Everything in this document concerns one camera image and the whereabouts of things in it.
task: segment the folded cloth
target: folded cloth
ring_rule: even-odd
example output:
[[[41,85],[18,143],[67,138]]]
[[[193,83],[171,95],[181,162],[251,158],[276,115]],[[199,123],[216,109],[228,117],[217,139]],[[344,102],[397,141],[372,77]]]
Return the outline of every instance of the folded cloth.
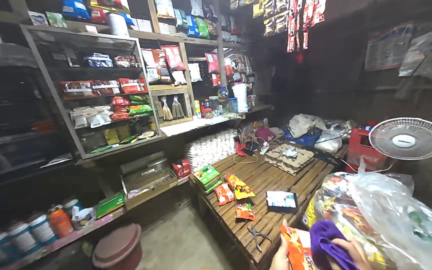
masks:
[[[332,257],[344,270],[359,270],[347,250],[331,242],[335,238],[346,240],[343,233],[332,221],[320,220],[309,229],[311,253],[316,267],[331,269],[327,255]]]

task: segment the orange snack bag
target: orange snack bag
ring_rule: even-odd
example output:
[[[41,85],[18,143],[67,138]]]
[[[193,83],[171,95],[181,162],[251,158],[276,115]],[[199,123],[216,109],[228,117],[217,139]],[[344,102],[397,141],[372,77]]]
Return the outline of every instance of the orange snack bag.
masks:
[[[237,203],[236,204],[236,216],[237,219],[246,219],[256,221],[253,209],[251,209],[251,204],[249,203]]]
[[[288,257],[292,270],[317,270],[311,255],[309,231],[298,230],[285,225],[281,226],[280,230],[288,243]]]
[[[234,201],[234,194],[227,183],[223,183],[219,185],[219,187],[216,187],[214,192],[216,193],[217,201],[220,206]]]

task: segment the coke box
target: coke box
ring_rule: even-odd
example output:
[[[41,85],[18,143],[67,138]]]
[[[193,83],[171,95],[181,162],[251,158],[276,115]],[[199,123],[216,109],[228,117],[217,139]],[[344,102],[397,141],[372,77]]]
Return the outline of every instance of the coke box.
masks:
[[[191,174],[191,166],[189,165],[189,161],[186,159],[182,159],[180,164],[173,163],[172,165],[178,179]]]

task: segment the glass pane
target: glass pane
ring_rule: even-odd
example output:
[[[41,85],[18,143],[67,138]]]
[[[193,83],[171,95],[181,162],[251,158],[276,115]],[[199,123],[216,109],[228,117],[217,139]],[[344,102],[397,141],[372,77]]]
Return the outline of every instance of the glass pane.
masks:
[[[158,135],[135,40],[45,30],[30,33],[86,154]]]

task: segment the wooden table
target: wooden table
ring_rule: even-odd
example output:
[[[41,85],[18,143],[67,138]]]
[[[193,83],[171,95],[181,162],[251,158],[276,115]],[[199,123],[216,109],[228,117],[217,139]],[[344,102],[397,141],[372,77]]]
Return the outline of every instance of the wooden table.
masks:
[[[344,145],[336,156],[342,157],[346,153],[346,150],[347,145]],[[236,164],[233,161],[234,156],[232,155],[213,164],[213,167],[219,171],[221,177],[224,177],[226,174],[235,174],[250,187],[256,195],[251,198],[253,202],[252,210],[257,218],[256,221],[236,223],[234,201],[219,206],[214,192],[205,195],[200,188],[195,186],[196,183],[193,175],[190,176],[190,179],[198,194],[201,211],[203,212],[209,207],[222,227],[231,236],[231,239],[241,248],[249,260],[252,269],[268,269],[271,265],[273,255],[281,242],[279,238],[279,226],[282,225],[283,219],[286,219],[291,226],[303,216],[313,194],[321,186],[324,177],[333,171],[334,166],[315,158],[293,176],[266,163],[264,157],[259,153],[256,155],[259,160],[254,163]],[[235,159],[238,163],[243,163],[253,161],[255,157],[237,156]],[[279,214],[268,212],[266,191],[271,190],[295,192],[297,194],[297,205],[299,206],[297,213]],[[253,235],[247,229],[249,225],[252,225],[257,231],[267,234],[273,240],[271,243],[263,239],[263,237],[258,237],[262,253],[256,249]]]

